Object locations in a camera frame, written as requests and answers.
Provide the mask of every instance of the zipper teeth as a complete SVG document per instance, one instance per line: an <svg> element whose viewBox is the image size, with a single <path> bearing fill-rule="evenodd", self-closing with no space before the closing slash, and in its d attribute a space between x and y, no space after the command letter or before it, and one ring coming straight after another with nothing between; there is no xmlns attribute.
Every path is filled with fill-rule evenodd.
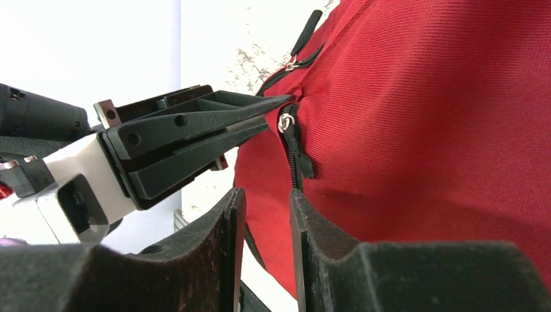
<svg viewBox="0 0 551 312"><path fill-rule="evenodd" d="M294 189L298 189L298 174L296 172L296 159L293 153L288 152L289 157L289 168L291 171L291 182Z"/></svg>

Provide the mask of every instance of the black zipper tape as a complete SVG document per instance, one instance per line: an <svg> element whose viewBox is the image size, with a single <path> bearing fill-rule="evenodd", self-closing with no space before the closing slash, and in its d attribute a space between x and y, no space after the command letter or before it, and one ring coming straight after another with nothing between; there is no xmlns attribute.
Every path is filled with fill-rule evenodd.
<svg viewBox="0 0 551 312"><path fill-rule="evenodd" d="M291 104L281 109L277 128L283 137L291 171L292 187L302 190L302 179L314 178L314 163L301 145L300 125L298 123L298 104Z"/></svg>

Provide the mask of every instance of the red backpack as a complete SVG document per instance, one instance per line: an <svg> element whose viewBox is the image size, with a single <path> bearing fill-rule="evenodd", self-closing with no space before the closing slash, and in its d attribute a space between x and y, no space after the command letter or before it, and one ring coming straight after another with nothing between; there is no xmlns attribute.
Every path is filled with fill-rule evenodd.
<svg viewBox="0 0 551 312"><path fill-rule="evenodd" d="M259 95L235 183L296 296L289 194L378 241L512 241L551 285L551 3L342 0Z"/></svg>

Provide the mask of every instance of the metal zipper slider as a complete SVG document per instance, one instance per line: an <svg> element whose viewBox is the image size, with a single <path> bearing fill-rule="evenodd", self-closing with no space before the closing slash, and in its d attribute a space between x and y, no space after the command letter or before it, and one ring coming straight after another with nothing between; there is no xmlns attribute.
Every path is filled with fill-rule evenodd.
<svg viewBox="0 0 551 312"><path fill-rule="evenodd" d="M294 117L287 112L281 114L277 122L277 129L279 130L279 132L284 133L290 125L294 125Z"/></svg>
<svg viewBox="0 0 551 312"><path fill-rule="evenodd" d="M286 72L292 72L300 65L300 62L296 61L296 55L291 57L291 60L285 65L285 71Z"/></svg>

